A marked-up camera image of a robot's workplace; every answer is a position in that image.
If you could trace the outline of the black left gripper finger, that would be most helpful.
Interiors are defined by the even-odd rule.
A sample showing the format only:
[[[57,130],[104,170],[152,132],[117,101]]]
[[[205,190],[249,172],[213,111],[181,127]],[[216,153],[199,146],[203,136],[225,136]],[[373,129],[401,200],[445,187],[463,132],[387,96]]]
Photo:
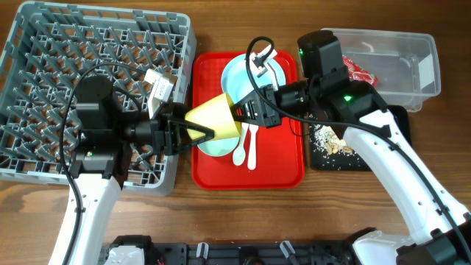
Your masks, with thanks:
[[[172,139],[171,154],[178,155],[209,140],[213,140],[213,136],[204,135],[196,139],[191,139],[189,136],[176,136]]]
[[[173,119],[173,123],[186,131],[190,138],[214,138],[214,130],[185,119]]]

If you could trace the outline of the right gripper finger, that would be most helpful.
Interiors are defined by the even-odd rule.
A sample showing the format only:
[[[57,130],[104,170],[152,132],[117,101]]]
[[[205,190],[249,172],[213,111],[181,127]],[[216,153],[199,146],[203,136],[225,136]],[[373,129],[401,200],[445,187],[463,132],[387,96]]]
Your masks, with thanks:
[[[257,116],[256,99],[254,96],[245,96],[236,102],[231,108],[233,116]]]
[[[246,124],[253,124],[254,118],[250,114],[242,113],[232,113],[234,121],[246,123]]]

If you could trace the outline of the yellow plastic cup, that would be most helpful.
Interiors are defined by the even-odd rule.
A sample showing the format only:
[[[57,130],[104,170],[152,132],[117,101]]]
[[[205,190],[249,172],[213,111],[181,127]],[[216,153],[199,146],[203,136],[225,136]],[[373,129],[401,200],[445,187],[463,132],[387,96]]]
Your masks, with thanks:
[[[222,93],[187,112],[185,120],[214,131],[212,141],[239,137],[241,123],[234,120],[230,110],[232,106],[229,93]]]

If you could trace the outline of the light green bowl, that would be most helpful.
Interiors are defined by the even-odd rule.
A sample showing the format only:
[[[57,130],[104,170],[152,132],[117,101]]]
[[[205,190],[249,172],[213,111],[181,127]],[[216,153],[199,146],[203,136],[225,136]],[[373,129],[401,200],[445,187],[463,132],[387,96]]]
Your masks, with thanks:
[[[238,145],[239,137],[206,141],[198,145],[200,151],[211,157],[222,157],[230,154]]]

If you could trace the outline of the light blue plate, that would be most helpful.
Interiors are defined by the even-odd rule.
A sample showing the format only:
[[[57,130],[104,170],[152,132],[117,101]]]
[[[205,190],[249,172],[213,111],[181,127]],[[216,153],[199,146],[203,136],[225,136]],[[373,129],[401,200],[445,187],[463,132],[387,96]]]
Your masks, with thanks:
[[[286,76],[280,64],[275,59],[270,60],[268,63],[275,71],[278,85],[285,85]],[[272,76],[268,72],[261,77],[257,77],[255,72],[253,72],[253,77],[259,88],[272,84]],[[253,90],[253,86],[247,76],[245,54],[235,57],[226,65],[222,73],[221,84],[222,91],[229,93],[234,104]]]

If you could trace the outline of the rice and nut scraps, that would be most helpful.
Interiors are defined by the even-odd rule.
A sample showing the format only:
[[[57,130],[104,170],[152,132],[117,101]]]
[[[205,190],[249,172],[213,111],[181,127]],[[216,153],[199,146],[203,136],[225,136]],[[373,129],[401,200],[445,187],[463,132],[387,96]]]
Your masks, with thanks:
[[[345,140],[340,139],[329,126],[315,125],[314,136],[311,142],[317,152],[326,152],[328,155],[340,154],[351,156],[354,154]]]

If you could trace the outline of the red snack wrapper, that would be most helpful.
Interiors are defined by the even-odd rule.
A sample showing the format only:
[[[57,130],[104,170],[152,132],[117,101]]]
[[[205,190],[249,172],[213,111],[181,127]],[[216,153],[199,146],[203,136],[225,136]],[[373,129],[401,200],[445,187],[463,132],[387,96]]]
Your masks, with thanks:
[[[375,87],[378,83],[378,77],[366,69],[359,66],[359,64],[354,63],[350,58],[345,55],[342,56],[343,63],[347,67],[350,80],[356,81],[365,81],[368,82],[371,86]]]

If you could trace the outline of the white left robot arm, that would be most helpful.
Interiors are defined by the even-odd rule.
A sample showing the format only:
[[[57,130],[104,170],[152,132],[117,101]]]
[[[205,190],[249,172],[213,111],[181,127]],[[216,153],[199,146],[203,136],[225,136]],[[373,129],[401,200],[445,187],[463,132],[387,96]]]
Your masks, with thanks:
[[[86,77],[75,88],[81,139],[66,173],[68,204],[50,264],[97,263],[134,146],[178,155],[215,136],[212,129],[185,120],[190,109],[184,104],[163,104],[151,115],[126,112],[117,92],[103,76]]]

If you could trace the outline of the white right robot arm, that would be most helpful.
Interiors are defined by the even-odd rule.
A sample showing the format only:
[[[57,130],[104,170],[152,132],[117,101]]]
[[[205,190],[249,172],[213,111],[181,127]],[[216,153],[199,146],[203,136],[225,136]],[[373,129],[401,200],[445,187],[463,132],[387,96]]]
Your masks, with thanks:
[[[302,82],[257,86],[239,102],[224,95],[185,112],[182,126],[192,144],[239,136],[244,123],[276,127],[284,117],[327,125],[366,162],[409,231],[360,231],[350,245],[357,262],[468,264],[469,210],[431,174],[373,86],[350,79],[338,38],[320,30],[303,35],[297,45]]]

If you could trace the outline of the black waste tray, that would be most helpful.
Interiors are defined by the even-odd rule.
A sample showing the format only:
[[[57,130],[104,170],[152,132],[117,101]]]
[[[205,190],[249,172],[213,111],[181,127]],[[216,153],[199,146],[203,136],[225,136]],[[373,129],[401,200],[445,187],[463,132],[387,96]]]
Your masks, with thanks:
[[[314,145],[311,143],[314,136],[314,126],[309,126],[311,168],[324,171],[370,171],[368,165],[356,152],[351,156],[346,156],[340,154],[328,155],[326,152],[315,151]]]

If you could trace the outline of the grey plastic dishwasher rack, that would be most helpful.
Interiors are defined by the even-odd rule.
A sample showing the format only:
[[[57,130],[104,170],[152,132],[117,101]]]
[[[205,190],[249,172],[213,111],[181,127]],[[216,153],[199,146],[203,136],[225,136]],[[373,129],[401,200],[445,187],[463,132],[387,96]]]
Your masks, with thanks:
[[[1,54],[1,178],[66,184],[60,163],[81,127],[70,94],[89,68],[119,88],[125,111],[147,110],[138,71],[174,75],[170,99],[184,102],[195,53],[183,13],[24,2]]]

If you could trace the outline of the white plastic spoon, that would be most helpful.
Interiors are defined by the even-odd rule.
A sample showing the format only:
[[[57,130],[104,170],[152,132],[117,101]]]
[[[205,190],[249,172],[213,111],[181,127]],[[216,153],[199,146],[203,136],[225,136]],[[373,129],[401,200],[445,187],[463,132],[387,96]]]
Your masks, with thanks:
[[[233,151],[233,164],[235,166],[241,166],[246,157],[246,151],[244,148],[249,124],[241,124],[241,137],[239,138],[238,146]]]

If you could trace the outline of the white plastic fork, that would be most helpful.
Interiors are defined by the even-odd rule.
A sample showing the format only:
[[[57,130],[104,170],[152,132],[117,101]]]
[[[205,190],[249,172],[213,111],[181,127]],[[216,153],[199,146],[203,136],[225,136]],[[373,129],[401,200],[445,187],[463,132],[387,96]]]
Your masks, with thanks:
[[[257,165],[257,132],[258,126],[255,124],[249,125],[250,132],[250,143],[249,143],[249,154],[247,158],[247,168],[249,170],[255,170]]]

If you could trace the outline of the clear plastic bin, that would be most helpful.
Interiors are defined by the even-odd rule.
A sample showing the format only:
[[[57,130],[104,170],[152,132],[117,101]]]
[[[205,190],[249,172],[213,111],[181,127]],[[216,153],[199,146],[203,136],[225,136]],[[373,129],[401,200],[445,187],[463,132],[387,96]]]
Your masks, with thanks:
[[[343,55],[378,78],[375,89],[390,105],[409,112],[441,92],[436,42],[432,35],[371,29],[331,28]]]

